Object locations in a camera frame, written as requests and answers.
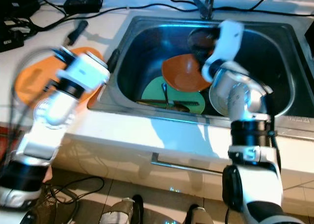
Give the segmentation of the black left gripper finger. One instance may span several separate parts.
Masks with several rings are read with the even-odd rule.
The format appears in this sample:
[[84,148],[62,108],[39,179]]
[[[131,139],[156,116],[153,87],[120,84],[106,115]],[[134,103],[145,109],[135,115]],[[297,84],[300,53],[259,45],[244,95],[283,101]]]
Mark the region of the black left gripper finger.
[[70,32],[68,35],[67,35],[67,44],[68,45],[73,45],[79,38],[79,36],[81,36],[81,34],[85,31],[85,29],[87,28],[88,26],[88,22],[83,20],[81,21],[76,29],[74,29],[74,31]]

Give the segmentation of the orange bowl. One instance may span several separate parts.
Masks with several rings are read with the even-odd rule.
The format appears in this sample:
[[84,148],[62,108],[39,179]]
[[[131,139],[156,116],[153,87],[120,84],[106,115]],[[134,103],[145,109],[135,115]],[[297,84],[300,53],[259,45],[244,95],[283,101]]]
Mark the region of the orange bowl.
[[193,54],[179,54],[164,60],[161,72],[166,83],[180,92],[200,92],[211,85],[202,77]]

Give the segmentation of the metal spoon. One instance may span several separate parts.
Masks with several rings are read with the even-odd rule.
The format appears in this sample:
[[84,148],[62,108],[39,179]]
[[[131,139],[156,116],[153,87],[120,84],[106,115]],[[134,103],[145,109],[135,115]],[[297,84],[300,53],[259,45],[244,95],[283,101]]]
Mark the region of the metal spoon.
[[180,111],[180,112],[190,112],[190,109],[188,107],[186,107],[185,105],[177,104],[177,103],[174,103],[174,101],[170,100],[170,98],[168,96],[168,85],[167,85],[167,83],[162,83],[161,88],[163,90],[166,108]]

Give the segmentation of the white kitchen cabinet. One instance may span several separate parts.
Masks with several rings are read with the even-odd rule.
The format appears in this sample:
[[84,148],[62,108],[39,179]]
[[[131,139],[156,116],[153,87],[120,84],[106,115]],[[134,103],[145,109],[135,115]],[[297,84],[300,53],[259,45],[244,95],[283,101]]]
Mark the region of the white kitchen cabinet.
[[[151,164],[159,160],[222,171],[230,163],[227,128],[127,116],[81,119],[63,139],[54,165],[205,199],[221,199],[220,175]],[[307,215],[314,210],[314,142],[278,139],[283,160],[283,207]]]

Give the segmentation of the black power adapter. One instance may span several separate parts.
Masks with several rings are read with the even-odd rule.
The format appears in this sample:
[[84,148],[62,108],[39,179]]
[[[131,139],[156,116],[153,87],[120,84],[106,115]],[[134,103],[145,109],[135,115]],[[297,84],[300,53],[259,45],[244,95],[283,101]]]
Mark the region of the black power adapter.
[[62,6],[67,14],[98,13],[103,0],[65,0]]

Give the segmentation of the grey faucet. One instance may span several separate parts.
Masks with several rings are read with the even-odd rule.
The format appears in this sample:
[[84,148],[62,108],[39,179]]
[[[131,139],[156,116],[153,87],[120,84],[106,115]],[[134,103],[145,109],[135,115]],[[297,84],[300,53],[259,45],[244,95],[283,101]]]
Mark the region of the grey faucet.
[[193,0],[195,6],[201,14],[202,20],[212,20],[214,0]]

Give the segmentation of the stainless steel sink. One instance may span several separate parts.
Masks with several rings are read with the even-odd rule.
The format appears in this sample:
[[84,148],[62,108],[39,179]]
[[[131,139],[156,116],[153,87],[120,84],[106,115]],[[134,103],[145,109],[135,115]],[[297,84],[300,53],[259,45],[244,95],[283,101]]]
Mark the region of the stainless steel sink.
[[[94,111],[144,116],[182,123],[229,127],[209,101],[200,113],[184,113],[141,105],[144,89],[161,76],[164,60],[190,53],[189,34],[218,22],[149,16],[132,18],[110,65],[112,77],[88,101]],[[287,23],[244,22],[245,31],[236,61],[274,91],[276,130],[281,136],[314,140],[314,76]]]

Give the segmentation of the orange plate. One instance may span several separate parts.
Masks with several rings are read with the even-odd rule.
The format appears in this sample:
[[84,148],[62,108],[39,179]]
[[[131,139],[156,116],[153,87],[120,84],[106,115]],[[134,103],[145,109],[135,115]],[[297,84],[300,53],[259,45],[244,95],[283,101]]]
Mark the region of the orange plate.
[[14,90],[16,90],[17,99],[27,104],[38,93],[41,93],[50,80],[59,80],[56,72],[64,69],[66,64],[58,60],[49,48],[44,47],[28,54],[20,66],[25,66],[25,68],[18,74]]

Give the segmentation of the white bowl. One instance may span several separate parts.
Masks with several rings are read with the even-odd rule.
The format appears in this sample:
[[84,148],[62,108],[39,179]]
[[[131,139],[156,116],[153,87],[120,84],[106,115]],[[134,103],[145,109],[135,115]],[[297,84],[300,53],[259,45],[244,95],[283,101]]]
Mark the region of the white bowl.
[[209,90],[211,105],[222,116],[229,117],[229,94],[236,85],[237,81],[231,78],[216,79],[211,84]]

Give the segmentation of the black electronics box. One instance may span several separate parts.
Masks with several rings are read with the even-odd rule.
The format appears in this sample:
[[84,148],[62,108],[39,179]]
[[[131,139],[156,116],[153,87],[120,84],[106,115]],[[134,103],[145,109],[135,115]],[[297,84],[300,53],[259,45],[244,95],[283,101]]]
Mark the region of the black electronics box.
[[39,0],[0,0],[0,17],[29,18],[40,7]]

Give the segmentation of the green plate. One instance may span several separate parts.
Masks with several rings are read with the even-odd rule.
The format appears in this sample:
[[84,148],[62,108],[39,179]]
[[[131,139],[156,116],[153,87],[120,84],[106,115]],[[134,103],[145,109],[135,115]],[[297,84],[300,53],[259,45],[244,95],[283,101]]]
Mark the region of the green plate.
[[[163,94],[162,84],[166,83],[162,76],[156,77],[151,80],[150,83],[144,89],[141,95],[141,100],[165,100]],[[186,107],[190,109],[193,114],[201,114],[206,109],[206,101],[199,92],[180,92],[173,89],[168,83],[166,83],[167,92],[170,100],[178,101],[195,101],[198,105],[188,105]]]

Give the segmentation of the red plastic bag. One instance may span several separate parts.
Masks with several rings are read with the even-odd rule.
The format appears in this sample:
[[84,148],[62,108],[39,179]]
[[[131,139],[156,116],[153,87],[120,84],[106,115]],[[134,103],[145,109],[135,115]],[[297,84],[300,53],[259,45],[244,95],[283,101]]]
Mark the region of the red plastic bag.
[[27,165],[20,161],[13,160],[18,152],[19,145],[25,135],[28,133],[25,128],[9,128],[9,130],[22,130],[23,135],[16,139],[0,139],[1,160],[0,160],[0,176],[1,177],[18,177],[27,174]]

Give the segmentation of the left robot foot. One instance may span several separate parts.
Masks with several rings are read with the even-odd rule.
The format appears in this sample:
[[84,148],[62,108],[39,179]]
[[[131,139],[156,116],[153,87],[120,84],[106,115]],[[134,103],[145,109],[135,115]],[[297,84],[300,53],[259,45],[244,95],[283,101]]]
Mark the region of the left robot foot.
[[101,214],[98,224],[143,224],[144,200],[141,195],[122,199]]

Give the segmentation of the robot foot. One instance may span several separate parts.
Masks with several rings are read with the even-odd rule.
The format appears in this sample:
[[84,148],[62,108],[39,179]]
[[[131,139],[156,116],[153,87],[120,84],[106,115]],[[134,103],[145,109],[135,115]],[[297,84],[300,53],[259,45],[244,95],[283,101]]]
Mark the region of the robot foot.
[[198,204],[191,204],[182,224],[214,224],[211,215]]
[[122,199],[101,214],[98,224],[143,224],[144,200],[141,195]]

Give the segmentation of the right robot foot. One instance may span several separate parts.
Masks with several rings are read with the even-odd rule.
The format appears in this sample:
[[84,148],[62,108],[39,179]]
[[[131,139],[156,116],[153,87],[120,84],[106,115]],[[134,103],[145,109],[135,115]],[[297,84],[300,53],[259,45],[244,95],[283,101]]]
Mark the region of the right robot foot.
[[214,224],[211,215],[198,204],[191,204],[182,224]]

